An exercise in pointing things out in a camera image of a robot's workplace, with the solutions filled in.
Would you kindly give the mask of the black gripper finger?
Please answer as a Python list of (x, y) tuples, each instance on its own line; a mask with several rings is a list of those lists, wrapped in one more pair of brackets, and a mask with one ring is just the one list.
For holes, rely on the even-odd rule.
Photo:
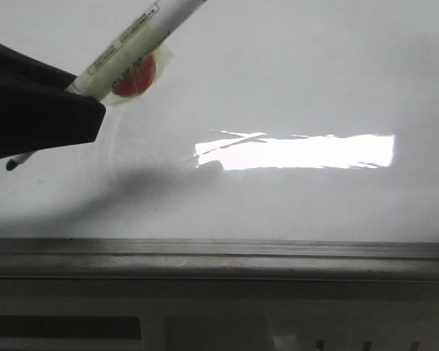
[(0, 159), (96, 140), (106, 109), (68, 92), (74, 79), (0, 43)]

